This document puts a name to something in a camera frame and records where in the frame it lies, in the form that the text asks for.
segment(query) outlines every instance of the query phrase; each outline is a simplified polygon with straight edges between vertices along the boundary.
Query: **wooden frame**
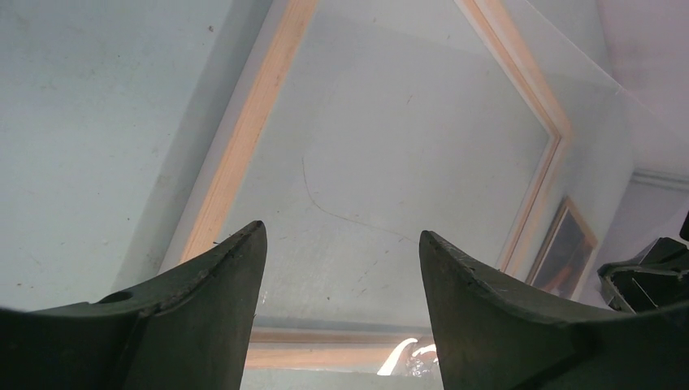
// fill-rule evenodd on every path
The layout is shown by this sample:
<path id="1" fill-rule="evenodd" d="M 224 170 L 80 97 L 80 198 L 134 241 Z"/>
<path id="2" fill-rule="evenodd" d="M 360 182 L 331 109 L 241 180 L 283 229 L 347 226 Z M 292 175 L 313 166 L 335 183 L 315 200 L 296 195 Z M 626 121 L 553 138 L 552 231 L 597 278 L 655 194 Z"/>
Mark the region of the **wooden frame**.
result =
<path id="1" fill-rule="evenodd" d="M 530 285 L 535 285 L 535 282 L 538 279 L 538 275 L 543 269 L 544 263 L 547 262 L 548 254 L 553 248 L 553 244 L 556 241 L 556 237 L 562 231 L 562 224 L 565 221 L 566 216 L 568 215 L 572 217 L 572 219 L 576 223 L 577 228 L 583 235 L 582 240 L 578 243 L 578 248 L 588 248 L 588 253 L 586 254 L 583 264 L 574 264 L 575 266 L 580 267 L 580 269 L 574 269 L 575 273 L 571 274 L 570 272 L 565 271 L 568 270 L 567 266 L 570 265 L 572 261 L 576 260 L 574 258 L 574 253 L 572 253 L 572 257 L 570 258 L 570 260 L 565 264 L 562 264 L 563 267 L 561 271 L 559 271 L 557 275 L 553 277 L 550 282 L 548 282 L 548 285 L 542 287 L 542 289 L 545 291 L 551 291 L 558 285 L 566 283 L 567 280 L 571 280 L 569 279 L 569 277 L 571 275 L 574 275 L 575 281 L 574 285 L 571 287 L 571 291 L 569 291 L 565 296 L 563 296 L 564 298 L 571 299 L 572 296 L 577 292 L 580 280 L 584 275 L 584 272 L 589 268 L 589 263 L 591 262 L 592 255 L 594 254 L 596 246 L 598 245 L 598 240 L 596 239 L 596 236 L 593 233 L 593 231 L 588 227 L 586 220 L 584 220 L 581 213 L 579 213 L 579 211 L 577 210 L 576 205 L 572 202 L 572 200 L 569 197 L 565 197 L 565 199 L 560 204 L 560 207 L 558 208 L 557 213 L 555 214 L 555 218 L 552 220 L 551 226 L 548 230 L 548 235 L 545 237 L 545 240 L 541 245 L 541 249 L 538 255 L 536 256 L 534 265 L 531 267 L 531 271 L 529 272 L 529 275 L 526 278 L 526 283 Z"/>
<path id="2" fill-rule="evenodd" d="M 196 215 L 179 264 L 206 252 L 220 234 L 318 2 L 288 1 Z"/>
<path id="3" fill-rule="evenodd" d="M 550 137 L 498 262 L 501 271 L 513 275 L 526 257 L 542 219 L 553 178 L 571 138 L 571 124 L 501 0 L 455 3 Z M 178 263 L 208 250 L 220 233 L 317 5 L 318 0 L 288 0 Z"/>
<path id="4" fill-rule="evenodd" d="M 172 260 L 175 264 L 202 254 L 217 239 L 244 179 L 258 138 L 319 2 L 319 0 L 285 1 L 287 6 L 239 117 L 233 124 L 232 135 L 227 144 L 220 139 L 226 146 L 217 166 L 215 162 L 213 164 L 214 172 L 207 190 L 202 195 L 202 204 L 197 210 L 196 206 L 191 207 L 194 209 L 190 210 L 193 215 L 193 227 L 188 236 L 182 238 L 186 240 L 181 254 L 173 253 L 175 257 Z M 570 142 L 571 125 L 526 42 L 521 38 L 508 12 L 502 6 L 501 0 L 455 0 L 455 3 L 550 137 L 527 195 L 520 206 L 517 222 L 500 256 L 500 269 L 513 274 L 526 257 L 529 243 L 534 238 L 543 216 L 553 178 Z M 383 347 L 379 343 L 383 342 L 385 345 L 389 341 L 389 337 L 381 339 L 380 336 L 295 334 L 254 329 L 253 345 L 268 343 L 274 344 L 274 348 L 251 349 L 247 357 L 247 367 L 286 367 L 288 364 L 294 366 L 296 362 L 294 359 L 300 362 L 299 366 L 379 362 L 380 358 L 387 356 L 386 353 L 391 350 L 390 347 Z M 368 347 L 364 348 L 367 350 L 366 355 L 362 355 L 361 350 L 341 347 L 309 350 L 308 353 L 298 348 L 299 344 L 319 342 L 335 345 L 362 342 Z"/>
<path id="5" fill-rule="evenodd" d="M 455 0 L 550 136 L 505 243 L 498 266 L 514 275 L 543 217 L 548 194 L 570 143 L 571 123 L 501 0 Z"/>

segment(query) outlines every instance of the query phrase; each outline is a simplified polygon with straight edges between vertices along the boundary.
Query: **crack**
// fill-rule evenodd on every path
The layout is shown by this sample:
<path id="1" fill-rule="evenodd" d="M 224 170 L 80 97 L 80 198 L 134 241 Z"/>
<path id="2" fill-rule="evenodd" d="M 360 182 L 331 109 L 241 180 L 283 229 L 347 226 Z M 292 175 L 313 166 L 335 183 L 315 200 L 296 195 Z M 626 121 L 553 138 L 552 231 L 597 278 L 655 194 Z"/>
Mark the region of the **crack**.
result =
<path id="1" fill-rule="evenodd" d="M 388 229 L 386 229 L 386 228 L 384 228 L 384 227 L 379 227 L 379 226 L 370 225 L 370 224 L 368 224 L 368 223 L 363 223 L 363 222 L 357 221 L 357 220 L 355 220 L 355 219 L 349 219 L 349 218 L 347 218 L 347 217 L 343 217 L 342 215 L 338 215 L 338 214 L 335 214 L 335 213 L 331 213 L 330 211 L 323 209 L 318 203 L 316 203 L 316 201 L 314 200 L 314 196 L 311 195 L 311 189 L 309 188 L 309 182 L 308 182 L 308 180 L 306 180 L 306 165 L 304 164 L 304 157 L 303 157 L 303 156 L 301 157 L 301 173 L 302 173 L 302 177 L 304 178 L 304 186 L 306 187 L 306 193 L 309 195 L 309 199 L 311 200 L 311 203 L 312 203 L 314 206 L 316 206 L 316 208 L 318 208 L 319 210 L 321 210 L 323 213 L 325 213 L 325 214 L 327 214 L 327 215 L 330 215 L 330 216 L 332 216 L 332 217 L 335 217 L 335 218 L 337 218 L 337 219 L 342 219 L 342 220 L 344 220 L 344 221 L 348 221 L 348 222 L 351 222 L 351 223 L 355 223 L 355 224 L 357 224 L 357 225 L 362 225 L 362 226 L 365 226 L 365 227 L 367 227 L 367 228 L 379 230 L 379 231 L 381 231 L 381 232 L 386 232 L 386 233 L 390 233 L 390 234 L 393 234 L 393 235 L 395 235 L 395 236 L 401 237 L 400 242 L 402 242 L 403 240 L 407 240 L 407 241 L 409 241 L 409 242 L 411 242 L 411 243 L 413 243 L 413 244 L 418 245 L 418 241 L 412 240 L 412 239 L 410 239 L 409 237 L 405 236 L 404 234 L 400 234 L 400 233 L 398 233 L 398 232 L 394 232 L 394 231 L 392 231 L 392 230 L 388 230 Z"/>

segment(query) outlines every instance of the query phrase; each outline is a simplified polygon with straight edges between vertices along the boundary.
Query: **ceiling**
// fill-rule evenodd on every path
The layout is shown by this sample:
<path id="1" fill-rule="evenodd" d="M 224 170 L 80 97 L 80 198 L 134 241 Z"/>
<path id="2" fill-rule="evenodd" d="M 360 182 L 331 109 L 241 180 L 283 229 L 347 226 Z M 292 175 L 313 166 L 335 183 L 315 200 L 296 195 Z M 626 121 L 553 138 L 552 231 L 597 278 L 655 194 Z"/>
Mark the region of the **ceiling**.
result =
<path id="1" fill-rule="evenodd" d="M 598 0 L 598 7 L 613 77 L 630 94 L 637 168 L 689 176 L 689 2 Z"/>

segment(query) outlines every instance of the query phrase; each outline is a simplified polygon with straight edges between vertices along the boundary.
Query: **hole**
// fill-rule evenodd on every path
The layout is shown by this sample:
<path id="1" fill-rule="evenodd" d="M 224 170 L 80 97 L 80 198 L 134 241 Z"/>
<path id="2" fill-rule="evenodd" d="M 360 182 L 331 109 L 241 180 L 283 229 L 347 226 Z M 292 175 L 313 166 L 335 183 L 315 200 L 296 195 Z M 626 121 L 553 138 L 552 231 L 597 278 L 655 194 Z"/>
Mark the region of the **hole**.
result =
<path id="1" fill-rule="evenodd" d="M 133 297 L 134 295 L 131 292 L 127 291 L 118 291 L 115 293 L 112 293 L 108 295 L 107 297 L 101 299 L 98 304 L 101 303 L 115 303 L 115 302 L 123 302 L 126 301 L 127 299 Z"/>

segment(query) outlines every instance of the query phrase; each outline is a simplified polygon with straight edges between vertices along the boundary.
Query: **painting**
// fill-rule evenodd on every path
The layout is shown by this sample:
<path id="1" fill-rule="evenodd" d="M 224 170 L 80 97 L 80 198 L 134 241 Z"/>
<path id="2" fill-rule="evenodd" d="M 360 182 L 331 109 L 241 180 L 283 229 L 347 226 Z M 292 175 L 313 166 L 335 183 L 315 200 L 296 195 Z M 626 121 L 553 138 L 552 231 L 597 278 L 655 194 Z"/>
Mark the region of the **painting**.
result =
<path id="1" fill-rule="evenodd" d="M 592 230 L 572 200 L 565 197 L 526 283 L 570 299 L 596 245 Z"/>

